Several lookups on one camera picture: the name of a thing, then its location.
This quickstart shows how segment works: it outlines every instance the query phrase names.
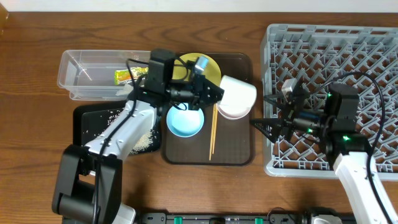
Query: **clear plastic container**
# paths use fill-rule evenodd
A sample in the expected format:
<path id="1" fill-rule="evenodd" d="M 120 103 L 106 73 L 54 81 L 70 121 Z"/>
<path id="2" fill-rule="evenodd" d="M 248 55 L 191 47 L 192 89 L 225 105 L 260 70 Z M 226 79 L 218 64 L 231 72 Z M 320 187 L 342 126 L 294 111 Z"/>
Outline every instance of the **clear plastic container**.
<path id="1" fill-rule="evenodd" d="M 62 54 L 58 86 L 69 90 L 73 100 L 123 100 L 127 95 L 116 96 L 123 85 L 114 84 L 114 72 L 127 69 L 127 58 L 148 62 L 149 57 L 150 51 L 141 50 L 67 50 Z"/>

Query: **brown tray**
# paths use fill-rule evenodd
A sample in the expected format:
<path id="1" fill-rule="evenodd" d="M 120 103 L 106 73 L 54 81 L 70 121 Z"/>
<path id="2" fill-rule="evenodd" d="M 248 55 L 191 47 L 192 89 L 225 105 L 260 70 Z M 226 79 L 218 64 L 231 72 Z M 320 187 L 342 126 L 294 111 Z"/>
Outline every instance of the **brown tray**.
<path id="1" fill-rule="evenodd" d="M 221 74 L 252 82 L 251 60 L 244 54 L 204 53 L 220 66 Z M 215 153 L 209 161 L 211 120 L 213 107 L 203 109 L 205 123 L 198 134 L 190 138 L 181 138 L 162 125 L 162 157 L 171 164 L 244 166 L 254 159 L 253 130 L 248 115 L 238 120 L 228 120 L 218 113 Z"/>

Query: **yellow snack package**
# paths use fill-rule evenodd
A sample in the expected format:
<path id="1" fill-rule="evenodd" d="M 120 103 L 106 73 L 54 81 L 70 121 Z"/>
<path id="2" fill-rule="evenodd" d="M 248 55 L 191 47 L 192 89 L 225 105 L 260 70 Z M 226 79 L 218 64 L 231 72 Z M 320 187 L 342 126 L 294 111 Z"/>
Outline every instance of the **yellow snack package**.
<path id="1" fill-rule="evenodd" d="M 145 75 L 148 73 L 148 68 L 141 68 L 141 67 L 131 67 L 131 73 L 134 80 L 136 80 L 141 75 Z M 114 84 L 127 84 L 131 83 L 131 77 L 129 74 L 129 70 L 116 70 L 114 72 Z"/>

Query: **wood grain surface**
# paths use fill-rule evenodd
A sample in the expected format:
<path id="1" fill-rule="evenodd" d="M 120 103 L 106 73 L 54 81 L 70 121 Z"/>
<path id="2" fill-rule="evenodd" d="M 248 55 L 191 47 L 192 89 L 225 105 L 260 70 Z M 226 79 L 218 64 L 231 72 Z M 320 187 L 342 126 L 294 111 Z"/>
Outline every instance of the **wood grain surface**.
<path id="1" fill-rule="evenodd" d="M 57 86 L 68 49 L 239 52 L 250 56 L 261 96 L 260 41 L 272 23 L 398 27 L 398 14 L 13 12 L 0 43 L 0 223 L 60 223 L 51 211 L 63 150 L 72 143 L 72 101 Z M 262 101 L 254 107 L 261 117 Z M 173 166 L 159 152 L 124 165 L 123 202 L 174 213 L 267 213 L 323 206 L 351 212 L 338 180 L 269 177 L 262 137 L 246 167 Z M 398 182 L 384 182 L 398 208 Z"/>

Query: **chopsticks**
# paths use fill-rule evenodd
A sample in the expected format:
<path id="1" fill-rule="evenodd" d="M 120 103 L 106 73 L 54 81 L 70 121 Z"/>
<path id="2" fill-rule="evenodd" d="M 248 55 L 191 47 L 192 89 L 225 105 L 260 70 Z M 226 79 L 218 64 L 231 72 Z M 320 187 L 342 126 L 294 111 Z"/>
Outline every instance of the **chopsticks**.
<path id="1" fill-rule="evenodd" d="M 214 148 L 215 148 L 215 144 L 216 144 L 217 115 L 218 115 L 217 106 L 214 104 L 214 106 L 213 106 L 213 120 L 211 121 L 211 137 L 210 137 L 209 161 L 211 160 L 211 155 L 214 154 Z"/>

